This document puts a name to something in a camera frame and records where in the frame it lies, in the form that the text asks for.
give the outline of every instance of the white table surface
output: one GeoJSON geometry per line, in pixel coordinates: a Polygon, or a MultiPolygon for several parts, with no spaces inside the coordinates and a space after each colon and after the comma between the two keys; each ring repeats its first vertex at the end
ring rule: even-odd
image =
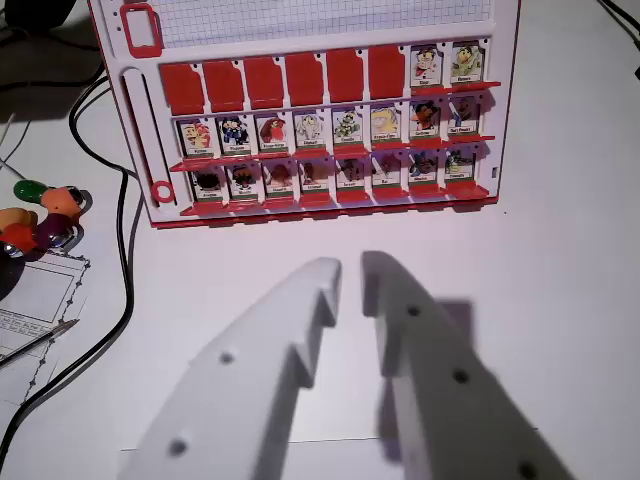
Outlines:
{"type": "MultiPolygon", "coordinates": [[[[619,3],[640,18],[638,2],[619,3]]],[[[118,451],[136,446],[196,351],[317,256],[343,262],[342,303],[323,340],[316,388],[300,396],[292,440],[377,436],[382,383],[373,323],[360,312],[359,257],[385,250],[434,297],[469,304],[479,356],[576,478],[637,479],[638,65],[634,45],[595,1],[524,2],[500,201],[479,212],[168,231],[143,215],[129,328],[22,425],[2,478],[115,478],[118,451]]],[[[0,156],[22,126],[11,128],[0,156]]],[[[80,132],[104,157],[131,165],[110,96],[87,110],[80,132]]],[[[73,252],[92,261],[91,293],[65,340],[63,366],[122,312],[119,174],[80,150],[64,118],[33,122],[11,163],[94,198],[73,252]]],[[[0,172],[2,207],[20,204],[12,183],[0,172]]],[[[134,184],[127,224],[138,195],[134,184]]]]}

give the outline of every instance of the pen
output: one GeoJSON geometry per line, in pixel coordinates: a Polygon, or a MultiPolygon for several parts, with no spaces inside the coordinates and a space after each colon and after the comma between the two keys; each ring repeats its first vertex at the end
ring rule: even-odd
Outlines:
{"type": "Polygon", "coordinates": [[[47,333],[44,333],[44,334],[40,335],[37,338],[34,338],[33,340],[31,340],[26,345],[23,345],[22,347],[18,348],[17,350],[14,350],[9,355],[7,355],[5,357],[1,357],[0,356],[0,370],[2,370],[4,367],[9,365],[11,362],[16,360],[18,357],[24,355],[25,353],[29,353],[31,350],[36,348],[38,345],[40,345],[40,344],[42,344],[42,343],[44,343],[44,342],[46,342],[48,340],[51,340],[51,339],[55,338],[56,336],[58,336],[59,334],[61,334],[63,332],[66,332],[68,329],[73,327],[76,323],[78,323],[78,319],[69,320],[67,322],[61,323],[57,327],[52,328],[51,330],[49,330],[47,333]]]}

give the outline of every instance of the flipped-down red panel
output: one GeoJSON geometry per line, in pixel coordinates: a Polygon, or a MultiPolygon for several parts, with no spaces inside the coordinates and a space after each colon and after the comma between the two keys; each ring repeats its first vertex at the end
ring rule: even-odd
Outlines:
{"type": "Polygon", "coordinates": [[[160,65],[160,78],[173,115],[204,113],[200,75],[188,63],[160,65]]]}
{"type": "Polygon", "coordinates": [[[356,50],[343,48],[327,52],[327,77],[332,102],[362,100],[364,72],[356,50]]]}
{"type": "Polygon", "coordinates": [[[401,97],[404,89],[404,55],[397,45],[369,48],[371,99],[401,97]]]}
{"type": "Polygon", "coordinates": [[[202,64],[207,96],[214,112],[243,110],[242,74],[231,60],[212,60],[202,64]]]}
{"type": "Polygon", "coordinates": [[[272,57],[245,58],[244,73],[251,108],[282,107],[282,69],[272,57]]]}
{"type": "Polygon", "coordinates": [[[324,82],[322,64],[311,52],[293,53],[285,57],[287,87],[291,105],[316,105],[322,103],[324,82]]]}

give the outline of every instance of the character face card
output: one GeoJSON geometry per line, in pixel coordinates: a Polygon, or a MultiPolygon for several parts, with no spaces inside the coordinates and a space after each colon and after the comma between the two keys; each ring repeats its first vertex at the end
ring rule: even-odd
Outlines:
{"type": "Polygon", "coordinates": [[[457,148],[446,152],[445,182],[473,180],[476,165],[476,154],[470,147],[457,148]]]}
{"type": "Polygon", "coordinates": [[[189,183],[196,202],[221,202],[222,189],[227,184],[221,167],[207,167],[189,172],[189,183]]]}
{"type": "Polygon", "coordinates": [[[276,160],[262,165],[262,175],[267,198],[293,195],[291,160],[276,160]]]}
{"type": "Polygon", "coordinates": [[[333,143],[362,143],[362,115],[355,108],[333,110],[333,143]]]}
{"type": "Polygon", "coordinates": [[[400,139],[400,110],[394,104],[371,107],[371,141],[373,143],[400,139]]]}
{"type": "Polygon", "coordinates": [[[216,120],[220,146],[224,155],[249,155],[249,131],[245,115],[220,117],[216,120]]]}
{"type": "Polygon", "coordinates": [[[484,50],[478,46],[478,42],[454,43],[451,55],[451,83],[482,80],[484,50]]]}
{"type": "Polygon", "coordinates": [[[435,152],[426,150],[409,155],[409,184],[435,183],[438,175],[438,156],[435,152]]]}
{"type": "Polygon", "coordinates": [[[426,87],[442,83],[442,55],[435,45],[411,47],[411,86],[426,87]]]}
{"type": "Polygon", "coordinates": [[[373,188],[400,185],[400,159],[393,154],[373,155],[371,158],[371,184],[373,188]]]}
{"type": "Polygon", "coordinates": [[[324,119],[315,110],[295,112],[293,123],[296,127],[296,148],[324,147],[324,119]]]}
{"type": "Polygon", "coordinates": [[[284,152],[287,150],[285,121],[275,113],[256,116],[258,146],[261,152],[284,152]]]}
{"type": "Polygon", "coordinates": [[[357,158],[338,160],[336,186],[338,190],[364,188],[364,163],[357,158]]]}
{"type": "Polygon", "coordinates": [[[476,97],[453,97],[449,100],[451,118],[447,126],[449,135],[467,135],[478,133],[480,105],[476,97]]]}
{"type": "Polygon", "coordinates": [[[329,191],[329,165],[325,159],[304,160],[299,163],[302,192],[329,191]]]}
{"type": "Polygon", "coordinates": [[[227,167],[232,200],[254,200],[258,198],[255,167],[239,163],[227,167]]]}
{"type": "Polygon", "coordinates": [[[433,100],[411,102],[409,138],[437,137],[440,134],[440,107],[433,100]]]}
{"type": "Polygon", "coordinates": [[[212,135],[208,118],[178,121],[180,143],[185,156],[213,155],[212,135]]]}

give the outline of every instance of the red circle marker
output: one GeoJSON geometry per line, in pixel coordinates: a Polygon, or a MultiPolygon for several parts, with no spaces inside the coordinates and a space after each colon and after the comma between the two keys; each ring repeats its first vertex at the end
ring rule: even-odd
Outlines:
{"type": "Polygon", "coordinates": [[[153,186],[151,187],[151,196],[156,202],[160,203],[171,203],[176,199],[176,194],[173,191],[173,187],[169,182],[165,180],[160,180],[159,182],[153,184],[153,186]],[[169,189],[169,195],[167,197],[163,197],[162,195],[160,195],[160,189],[162,187],[169,189]]]}

